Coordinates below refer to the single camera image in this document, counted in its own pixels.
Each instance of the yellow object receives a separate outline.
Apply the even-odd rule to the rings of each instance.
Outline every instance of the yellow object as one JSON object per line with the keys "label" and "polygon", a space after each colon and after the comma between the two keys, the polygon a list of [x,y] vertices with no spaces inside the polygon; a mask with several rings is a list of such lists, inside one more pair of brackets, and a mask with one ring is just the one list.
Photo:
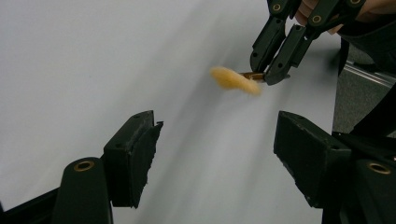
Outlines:
{"label": "yellow object", "polygon": [[260,95],[262,93],[259,83],[252,79],[247,79],[231,69],[213,67],[210,69],[210,75],[223,89],[239,89],[252,95]]}

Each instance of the black bracket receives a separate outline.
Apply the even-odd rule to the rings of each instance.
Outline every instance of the black bracket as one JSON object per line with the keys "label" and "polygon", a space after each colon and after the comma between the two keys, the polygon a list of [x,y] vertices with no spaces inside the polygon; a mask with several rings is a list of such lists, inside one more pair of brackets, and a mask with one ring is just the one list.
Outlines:
{"label": "black bracket", "polygon": [[8,211],[5,224],[111,224],[113,206],[139,205],[163,126],[153,111],[132,116],[105,146],[101,159],[84,158],[64,169],[61,186]]}

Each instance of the white backdrop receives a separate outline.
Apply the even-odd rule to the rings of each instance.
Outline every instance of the white backdrop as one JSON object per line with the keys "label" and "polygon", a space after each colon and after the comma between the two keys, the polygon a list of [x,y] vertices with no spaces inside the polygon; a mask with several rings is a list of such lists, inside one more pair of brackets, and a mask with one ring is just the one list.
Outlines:
{"label": "white backdrop", "polygon": [[64,167],[103,154],[132,115],[163,120],[137,210],[116,224],[320,223],[276,155],[278,110],[330,131],[339,38],[323,34],[291,78],[260,97],[208,74],[248,72],[266,1],[0,2],[0,201],[59,186]]}

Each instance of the brass screw hole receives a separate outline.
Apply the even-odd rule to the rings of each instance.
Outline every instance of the brass screw hole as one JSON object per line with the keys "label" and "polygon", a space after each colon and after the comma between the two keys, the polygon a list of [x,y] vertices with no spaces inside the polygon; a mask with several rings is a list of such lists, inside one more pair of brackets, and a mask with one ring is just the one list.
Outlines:
{"label": "brass screw hole", "polygon": [[379,173],[379,174],[381,174],[381,175],[390,175],[390,169],[388,169],[386,166],[384,166],[384,165],[381,165],[381,164],[378,164],[378,163],[375,163],[375,162],[370,162],[369,164],[368,164],[368,167],[372,170],[372,171],[374,171],[374,172],[376,172],[376,173]]}
{"label": "brass screw hole", "polygon": [[275,5],[273,6],[273,10],[274,10],[274,11],[279,11],[280,9],[281,9],[280,4],[275,4]]}
{"label": "brass screw hole", "polygon": [[312,22],[314,22],[314,23],[321,22],[321,17],[320,16],[314,16],[314,18],[312,18]]}
{"label": "brass screw hole", "polygon": [[81,161],[74,166],[76,172],[83,172],[90,170],[95,163],[93,161]]}

